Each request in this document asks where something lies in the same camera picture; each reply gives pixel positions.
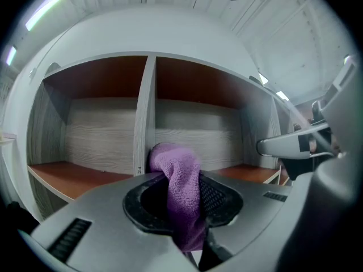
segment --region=purple towel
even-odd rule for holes
[[[199,213],[199,170],[195,154],[177,144],[160,143],[150,154],[152,172],[169,180],[167,210],[174,242],[183,252],[202,250],[205,224]]]

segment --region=fluorescent light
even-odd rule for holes
[[[281,91],[277,92],[276,95],[282,98],[283,100],[290,101],[290,99]]]
[[[8,66],[11,65],[12,59],[15,57],[16,49],[15,47],[11,47],[9,54],[7,55],[6,63]]]
[[[349,59],[349,57],[351,57],[351,56],[344,57],[344,64],[347,62],[347,60]]]
[[[266,84],[268,83],[268,79],[265,78],[263,75],[260,74],[261,80],[262,80],[262,84]]]
[[[30,17],[28,22],[25,24],[25,27],[30,31],[33,26],[38,22],[38,20],[50,9],[54,4],[56,4],[59,0],[45,0],[40,7],[34,12],[34,14]]]

